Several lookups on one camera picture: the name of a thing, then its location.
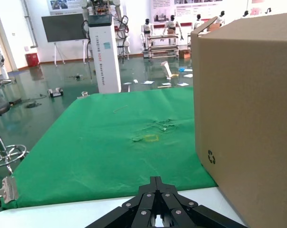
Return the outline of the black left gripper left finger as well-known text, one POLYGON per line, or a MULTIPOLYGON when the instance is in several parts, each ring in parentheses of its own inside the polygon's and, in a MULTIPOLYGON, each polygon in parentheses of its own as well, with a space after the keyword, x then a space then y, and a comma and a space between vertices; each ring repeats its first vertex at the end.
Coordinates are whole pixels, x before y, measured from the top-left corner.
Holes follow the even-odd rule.
POLYGON ((136 196, 89 224, 88 227, 131 228, 137 215, 145 218, 150 216, 156 190, 157 178, 151 177, 149 184, 139 187, 136 196))

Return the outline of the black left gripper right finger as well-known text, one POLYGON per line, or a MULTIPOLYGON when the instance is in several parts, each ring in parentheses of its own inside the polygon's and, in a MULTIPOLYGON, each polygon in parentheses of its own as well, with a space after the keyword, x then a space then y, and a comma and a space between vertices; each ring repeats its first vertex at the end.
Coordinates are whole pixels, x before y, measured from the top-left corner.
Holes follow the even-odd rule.
POLYGON ((243 228, 244 225, 217 213, 210 208, 199 205, 177 192, 175 186, 164 184, 157 177, 157 192, 160 193, 163 205, 164 225, 175 228, 243 228))

